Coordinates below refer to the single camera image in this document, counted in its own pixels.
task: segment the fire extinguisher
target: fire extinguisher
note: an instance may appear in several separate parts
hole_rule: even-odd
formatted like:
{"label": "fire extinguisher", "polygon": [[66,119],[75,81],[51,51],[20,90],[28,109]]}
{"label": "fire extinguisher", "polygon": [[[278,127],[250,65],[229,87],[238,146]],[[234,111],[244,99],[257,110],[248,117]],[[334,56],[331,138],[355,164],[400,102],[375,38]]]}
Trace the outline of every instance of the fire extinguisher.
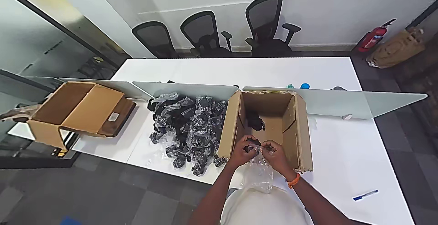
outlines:
{"label": "fire extinguisher", "polygon": [[380,42],[383,39],[383,35],[388,31],[387,28],[391,23],[396,20],[392,19],[382,26],[374,28],[371,32],[368,32],[363,37],[363,41],[359,44],[358,51],[360,52],[366,52],[369,51],[374,45],[376,45],[378,42]]}

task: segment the wall baseboard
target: wall baseboard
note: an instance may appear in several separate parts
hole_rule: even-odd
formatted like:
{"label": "wall baseboard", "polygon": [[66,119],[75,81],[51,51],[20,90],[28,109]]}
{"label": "wall baseboard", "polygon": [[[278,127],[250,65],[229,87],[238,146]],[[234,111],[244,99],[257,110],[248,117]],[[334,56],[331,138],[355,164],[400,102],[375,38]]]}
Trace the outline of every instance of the wall baseboard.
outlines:
{"label": "wall baseboard", "polygon": [[[356,44],[334,44],[334,45],[289,45],[293,51],[350,51]],[[175,48],[177,52],[190,53],[191,47]],[[233,52],[251,52],[251,46],[232,46]]]}

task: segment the mesh backrest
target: mesh backrest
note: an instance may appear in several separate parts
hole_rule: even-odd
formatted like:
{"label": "mesh backrest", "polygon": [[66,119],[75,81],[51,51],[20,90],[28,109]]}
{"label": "mesh backrest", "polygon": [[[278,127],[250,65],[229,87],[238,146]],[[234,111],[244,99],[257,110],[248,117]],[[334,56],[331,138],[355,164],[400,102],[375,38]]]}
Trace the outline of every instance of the mesh backrest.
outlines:
{"label": "mesh backrest", "polygon": [[153,47],[169,43],[166,30],[162,26],[148,26],[139,29],[137,34],[145,41],[146,44]]}
{"label": "mesh backrest", "polygon": [[219,47],[216,19],[212,11],[190,16],[181,24],[181,31],[200,52]]}
{"label": "mesh backrest", "polygon": [[247,10],[247,20],[257,43],[274,38],[280,18],[282,0],[255,0]]}
{"label": "mesh backrest", "polygon": [[158,58],[178,58],[167,27],[158,21],[148,21],[132,29],[139,41]]}

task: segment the orange bracelet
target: orange bracelet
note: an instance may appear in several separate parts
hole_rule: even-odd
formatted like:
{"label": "orange bracelet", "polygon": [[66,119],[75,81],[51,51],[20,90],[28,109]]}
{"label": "orange bracelet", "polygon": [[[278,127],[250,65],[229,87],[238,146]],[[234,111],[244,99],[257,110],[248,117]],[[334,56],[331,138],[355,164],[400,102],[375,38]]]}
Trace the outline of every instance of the orange bracelet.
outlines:
{"label": "orange bracelet", "polygon": [[298,181],[300,180],[300,174],[297,173],[297,176],[295,177],[295,179],[293,179],[293,181],[288,182],[286,180],[286,178],[284,179],[287,182],[287,185],[289,186],[290,189],[292,189],[292,186],[295,185],[296,183],[298,183]]}

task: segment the open cardboard box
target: open cardboard box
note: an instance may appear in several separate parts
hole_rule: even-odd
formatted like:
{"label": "open cardboard box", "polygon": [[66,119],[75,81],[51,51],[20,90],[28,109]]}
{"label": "open cardboard box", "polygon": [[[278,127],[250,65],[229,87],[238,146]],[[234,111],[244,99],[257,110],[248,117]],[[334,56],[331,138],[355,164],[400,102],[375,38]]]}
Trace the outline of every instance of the open cardboard box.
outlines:
{"label": "open cardboard box", "polygon": [[114,137],[135,103],[124,93],[95,82],[67,82],[27,121],[35,141],[65,149],[60,129]]}
{"label": "open cardboard box", "polygon": [[[256,111],[265,130],[247,127],[246,112]],[[299,172],[313,171],[306,103],[291,91],[237,91],[228,100],[218,155],[230,157],[245,134],[260,142],[273,140],[283,146],[289,166]]]}

